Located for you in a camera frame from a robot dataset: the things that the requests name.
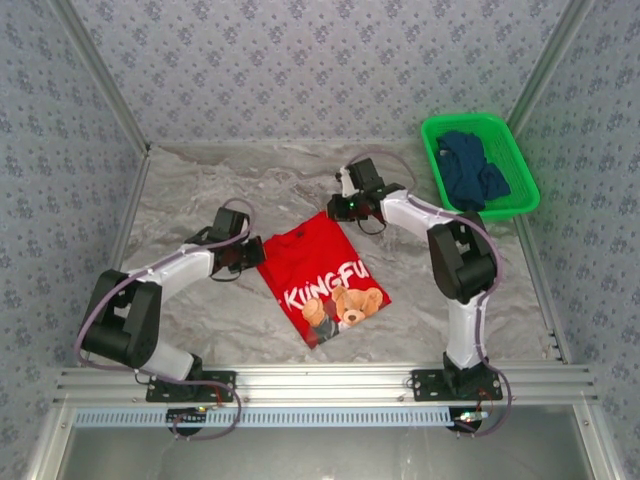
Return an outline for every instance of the blue ruler strip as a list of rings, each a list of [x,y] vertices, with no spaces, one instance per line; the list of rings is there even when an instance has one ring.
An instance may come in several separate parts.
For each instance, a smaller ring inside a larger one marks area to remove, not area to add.
[[[79,408],[75,427],[166,427],[167,408]],[[202,427],[225,427],[235,417],[233,408],[207,412],[195,422]],[[180,423],[179,426],[193,426]],[[435,427],[451,426],[448,407],[318,407],[242,409],[238,427]]]

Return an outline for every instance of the aluminum frame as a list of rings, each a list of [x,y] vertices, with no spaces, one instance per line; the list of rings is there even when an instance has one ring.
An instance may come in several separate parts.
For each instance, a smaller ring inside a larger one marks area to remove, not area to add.
[[[529,120],[536,103],[551,81],[556,67],[569,49],[595,0],[569,0],[553,33],[529,75],[527,83],[509,113],[507,124],[517,137]]]
[[[49,4],[67,32],[69,40],[76,47],[85,67],[102,92],[107,105],[120,123],[129,142],[138,153],[143,154],[146,151],[146,141],[142,130],[75,7],[70,0],[49,0]]]
[[[520,245],[522,246],[522,252],[529,268],[529,274],[531,275],[531,283],[533,289],[538,297],[538,304],[540,305],[540,311],[542,313],[542,319],[549,330],[550,335],[555,339],[555,347],[560,354],[560,360],[563,363],[571,363],[571,351],[569,349],[569,343],[564,335],[564,329],[562,322],[558,317],[555,304],[551,300],[551,290],[549,284],[544,275],[544,269],[540,256],[538,255],[538,249],[533,239],[531,227],[529,221],[523,215],[518,215],[514,218],[516,225],[516,231],[520,237]]]
[[[572,405],[582,425],[582,440],[595,478],[622,480],[624,474],[611,441],[585,365],[561,362],[496,362],[510,383],[514,408],[530,405]],[[411,370],[439,364],[317,364],[229,366],[238,372],[238,392],[248,408],[269,407],[402,407],[475,405],[474,402],[416,403],[406,385]],[[146,387],[119,372],[69,368],[60,372],[40,441],[32,458],[29,480],[56,478],[79,408],[148,408]],[[496,402],[504,405],[506,400]],[[171,407],[200,404],[171,404]]]

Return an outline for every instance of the cable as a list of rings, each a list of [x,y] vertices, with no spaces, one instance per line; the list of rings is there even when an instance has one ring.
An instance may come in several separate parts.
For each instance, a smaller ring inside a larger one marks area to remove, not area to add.
[[[482,397],[483,395],[489,399],[491,402],[491,408],[489,409],[489,416],[493,413],[493,397],[487,392],[484,388],[478,389],[478,394]],[[478,406],[476,407],[476,411],[480,411],[480,405],[482,404],[482,399],[478,401]]]
[[[235,277],[230,277],[230,278],[216,278],[212,275],[209,275],[209,278],[211,280],[213,280],[214,282],[220,282],[220,283],[231,283],[231,282],[235,282],[237,279],[240,278],[240,275],[242,275],[242,269],[238,270],[238,275],[236,275]]]
[[[409,172],[409,175],[411,175],[411,181],[413,182],[413,185],[407,188],[407,192],[411,193],[418,187],[418,177],[416,177],[415,172],[411,169],[407,161],[397,153],[388,152],[386,150],[367,150],[366,152],[361,152],[355,157],[353,157],[351,160],[349,160],[349,162],[347,163],[347,166],[351,165],[359,158],[362,158],[368,155],[386,155],[388,157],[396,159],[407,170],[407,172]]]
[[[218,406],[222,405],[222,397],[220,395],[220,389],[218,387],[216,387],[215,385],[213,386],[213,389],[216,392],[216,403],[218,404]]]
[[[134,378],[134,380],[136,381],[136,383],[138,385],[150,385],[151,384],[151,381],[141,382],[140,379],[138,378],[138,375],[139,375],[138,373],[134,373],[134,375],[133,375],[133,378]]]
[[[513,401],[511,396],[511,385],[509,384],[509,380],[507,380],[507,377],[502,372],[502,370],[489,364],[489,362],[485,358],[484,352],[482,351],[482,344],[481,344],[481,338],[480,338],[480,328],[482,325],[482,308],[484,306],[484,303],[488,300],[489,295],[491,295],[498,288],[498,285],[500,285],[500,282],[502,281],[502,276],[503,276],[503,262],[502,262],[502,257],[500,256],[500,252],[498,251],[498,247],[496,246],[491,236],[471,220],[461,217],[455,212],[449,212],[447,210],[444,210],[443,208],[438,208],[433,205],[430,205],[429,203],[419,200],[418,198],[410,195],[410,193],[417,187],[418,179],[416,177],[415,172],[411,169],[409,164],[400,155],[397,155],[393,152],[387,152],[386,150],[370,150],[370,151],[362,152],[356,155],[351,160],[349,160],[349,163],[347,163],[347,165],[351,165],[353,162],[355,162],[356,160],[358,160],[359,158],[365,155],[374,155],[374,154],[390,156],[398,160],[407,169],[407,171],[411,175],[411,179],[413,180],[413,185],[411,185],[411,187],[407,189],[407,201],[411,205],[413,205],[414,207],[426,213],[435,215],[436,217],[442,216],[444,218],[455,220],[457,222],[460,222],[468,226],[469,228],[477,232],[483,238],[483,240],[487,242],[487,244],[489,245],[489,248],[491,248],[491,253],[496,262],[496,278],[493,282],[493,285],[491,285],[491,287],[478,300],[478,305],[476,308],[475,342],[476,342],[476,351],[478,353],[478,356],[480,357],[480,360],[484,364],[484,366],[489,370],[491,370],[496,375],[498,375],[502,379],[505,385],[505,388],[507,389],[507,410],[495,425],[493,425],[492,427],[488,428],[483,432],[480,432],[480,433],[474,432],[474,435],[476,437],[485,437],[487,435],[490,435],[491,433],[498,430],[502,425],[504,425],[504,422],[507,420],[507,418],[511,414],[511,406]]]
[[[89,328],[91,328],[91,325],[93,325],[93,323],[95,322],[95,320],[98,317],[99,313],[106,308],[106,306],[109,304],[111,299],[113,297],[115,297],[117,294],[119,294],[122,290],[124,290],[127,286],[131,285],[133,282],[138,280],[139,278],[142,278],[145,275],[153,272],[153,270],[157,270],[159,268],[162,268],[165,265],[168,265],[169,263],[173,262],[174,260],[176,260],[176,259],[178,259],[178,258],[180,258],[182,256],[190,255],[190,254],[195,253],[195,252],[209,250],[209,249],[212,249],[212,248],[219,248],[219,247],[224,247],[224,246],[227,246],[227,245],[231,245],[231,244],[237,242],[238,240],[242,240],[242,239],[246,238],[247,236],[249,236],[251,234],[251,230],[253,228],[253,224],[255,223],[255,218],[256,218],[255,209],[253,208],[253,205],[251,205],[246,200],[243,200],[242,198],[230,198],[229,200],[224,202],[222,204],[222,206],[226,207],[227,205],[229,205],[232,202],[243,203],[244,205],[246,205],[249,208],[249,210],[251,212],[250,216],[249,216],[249,222],[248,222],[247,228],[244,231],[242,231],[238,235],[236,235],[236,236],[234,236],[234,237],[232,237],[232,238],[230,238],[228,240],[225,240],[223,242],[211,243],[211,244],[208,244],[208,245],[198,245],[198,246],[194,246],[194,247],[187,248],[187,249],[184,249],[184,250],[178,250],[177,252],[173,253],[172,255],[169,255],[168,257],[157,261],[153,265],[151,265],[151,266],[149,266],[149,267],[147,267],[147,268],[145,268],[143,270],[140,270],[139,272],[134,273],[133,275],[129,276],[128,278],[126,278],[125,280],[120,282],[118,285],[113,287],[109,292],[107,292],[107,294],[102,298],[102,300],[100,300],[98,302],[98,304],[95,306],[95,308],[87,316],[87,319],[84,322],[84,324],[82,325],[82,328],[80,329],[80,332],[78,333],[78,337],[76,338],[76,341],[74,342],[73,351],[74,351],[74,353],[76,355],[76,358],[78,359],[78,361],[80,362],[81,365],[84,365],[84,366],[87,366],[87,367],[96,368],[98,370],[107,370],[107,371],[116,371],[116,372],[131,372],[131,371],[134,371],[134,369],[131,369],[131,368],[125,367],[125,366],[102,365],[102,364],[95,363],[95,362],[83,357],[82,356],[82,343],[84,342],[84,339],[85,339],[85,337],[87,335],[87,332],[89,331]],[[138,372],[144,373],[144,374],[149,375],[149,376],[156,376],[157,378],[159,378],[160,380],[162,380],[164,382],[174,383],[176,385],[208,385],[208,386],[215,387],[215,388],[222,388],[222,389],[228,391],[235,398],[235,400],[236,400],[236,402],[238,404],[238,408],[237,408],[237,413],[236,413],[236,415],[234,417],[234,420],[231,423],[231,425],[229,427],[227,427],[226,429],[224,429],[222,432],[219,432],[217,434],[199,436],[199,437],[197,437],[198,440],[212,440],[214,438],[220,438],[221,436],[226,435],[226,434],[230,433],[231,431],[233,431],[233,429],[235,429],[236,425],[240,421],[240,413],[242,412],[242,403],[240,401],[240,397],[238,396],[238,394],[235,391],[235,389],[229,387],[225,383],[216,382],[214,380],[178,380],[176,378],[170,378],[170,377],[165,377],[165,376],[162,376],[162,375],[156,375],[153,372],[147,372],[147,371],[145,371],[143,369],[139,369]]]
[[[384,223],[382,224],[382,228],[377,232],[367,232],[364,228],[362,228],[362,221],[360,219],[357,220],[357,223],[358,223],[358,227],[360,227],[360,230],[362,230],[362,233],[366,235],[380,235],[382,232],[384,232],[387,229],[387,224]]]

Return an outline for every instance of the patterned wallpaper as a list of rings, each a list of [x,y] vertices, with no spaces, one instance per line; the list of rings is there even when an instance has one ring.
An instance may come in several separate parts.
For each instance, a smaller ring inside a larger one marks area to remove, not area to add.
[[[44,0],[0,2],[0,478],[20,478],[138,155]]]
[[[530,215],[576,362],[640,478],[640,4],[598,1],[519,142],[542,193]]]
[[[147,140],[397,139],[506,117],[567,0],[73,0]]]

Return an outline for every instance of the teddy bear print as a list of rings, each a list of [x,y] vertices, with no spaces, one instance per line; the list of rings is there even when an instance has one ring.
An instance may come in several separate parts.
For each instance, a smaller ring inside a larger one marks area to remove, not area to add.
[[[338,286],[332,290],[331,301],[326,304],[319,298],[309,299],[304,304],[302,316],[321,344],[335,337],[341,329],[353,327],[370,317],[381,305],[382,292],[378,288],[357,290]],[[333,320],[334,316],[340,320],[340,326]]]
[[[363,291],[338,286],[331,292],[331,298],[336,304],[336,315],[349,327],[370,317],[382,305],[382,292],[374,287]]]

